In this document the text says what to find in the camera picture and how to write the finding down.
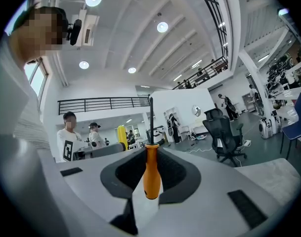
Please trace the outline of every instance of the orange screwdriver handle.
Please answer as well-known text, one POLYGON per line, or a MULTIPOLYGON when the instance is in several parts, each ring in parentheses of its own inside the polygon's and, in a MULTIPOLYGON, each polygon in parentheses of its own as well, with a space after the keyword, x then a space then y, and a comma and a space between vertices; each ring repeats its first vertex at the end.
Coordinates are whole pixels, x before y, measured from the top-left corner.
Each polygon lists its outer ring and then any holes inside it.
POLYGON ((144 173, 144 191, 148 199, 159 195, 161 177, 157 169, 157 149, 159 145, 145 145, 147 150, 146 170, 144 173))

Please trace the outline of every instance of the white column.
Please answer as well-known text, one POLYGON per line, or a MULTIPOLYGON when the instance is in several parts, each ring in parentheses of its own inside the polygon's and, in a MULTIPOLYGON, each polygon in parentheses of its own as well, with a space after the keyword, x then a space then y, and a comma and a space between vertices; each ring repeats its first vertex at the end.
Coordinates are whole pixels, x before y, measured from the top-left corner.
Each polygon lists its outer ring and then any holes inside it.
POLYGON ((258 88, 258 92, 261 96, 262 103, 263 103, 263 109, 264 109, 264 115, 267 119, 270 119, 272 122, 272 131, 274 132, 276 130, 275 127, 275 119, 271 115, 271 112, 274 110, 271 101, 267 99, 264 85, 261 80, 261 75, 259 73, 259 70, 257 66, 255 65, 252 58, 249 56, 249 54, 243 49, 239 52, 239 57, 245 64, 246 68, 248 69, 249 73, 253 77, 255 84, 258 88))
POLYGON ((144 118, 144 121, 145 121, 146 130, 149 130, 150 129, 150 123, 149 123, 149 120, 148 120, 147 113, 143 113, 142 117, 144 118))

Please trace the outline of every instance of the railing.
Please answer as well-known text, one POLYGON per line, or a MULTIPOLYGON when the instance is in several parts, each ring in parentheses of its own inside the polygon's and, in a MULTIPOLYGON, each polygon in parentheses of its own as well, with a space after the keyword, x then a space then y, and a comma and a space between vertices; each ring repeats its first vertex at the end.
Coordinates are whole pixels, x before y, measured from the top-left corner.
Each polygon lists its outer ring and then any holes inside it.
POLYGON ((222 56, 228 59, 228 42, 225 23, 221 17, 219 3, 216 0, 204 0, 208 6, 217 30, 222 56))
POLYGON ((150 106, 148 97, 97 97, 58 101, 58 115, 66 112, 81 113, 118 108, 150 106))
POLYGON ((199 68, 196 74, 190 76, 188 79, 185 80, 185 82, 183 81, 173 89, 195 88, 227 69, 227 60, 224 57, 220 57, 216 61, 213 61, 212 63, 208 64, 206 67, 202 69, 199 68))

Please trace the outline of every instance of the black mesh chair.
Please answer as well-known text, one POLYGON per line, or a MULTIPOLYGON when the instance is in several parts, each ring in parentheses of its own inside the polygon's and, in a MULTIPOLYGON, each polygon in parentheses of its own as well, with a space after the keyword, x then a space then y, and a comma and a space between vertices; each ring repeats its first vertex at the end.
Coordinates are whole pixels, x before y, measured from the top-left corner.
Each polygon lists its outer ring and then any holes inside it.
POLYGON ((238 136, 233 136, 227 116, 207 119, 203 121, 203 124, 213 138, 212 148, 217 153, 217 159, 220 156, 224 157, 220 162, 230 159, 234 166, 237 167, 233 157, 244 156, 245 159, 247 158, 247 155, 240 153, 241 150, 238 149, 238 147, 243 145, 243 134, 241 131, 243 124, 239 124, 236 128, 236 130, 239 130, 238 136))
POLYGON ((215 119, 215 118, 219 118, 219 117, 223 116, 223 112, 218 108, 208 110, 204 113, 206 115, 207 120, 211 120, 211 119, 215 119))

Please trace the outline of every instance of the window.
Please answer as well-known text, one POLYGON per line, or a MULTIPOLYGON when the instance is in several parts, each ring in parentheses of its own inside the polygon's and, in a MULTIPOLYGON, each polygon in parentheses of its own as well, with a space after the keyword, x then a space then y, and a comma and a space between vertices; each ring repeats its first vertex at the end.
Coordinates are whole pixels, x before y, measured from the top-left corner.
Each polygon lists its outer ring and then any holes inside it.
POLYGON ((41 102, 43 88, 46 83, 48 73, 41 60, 35 63, 26 64, 24 66, 25 74, 28 81, 31 84, 32 89, 38 96, 39 102, 41 102))

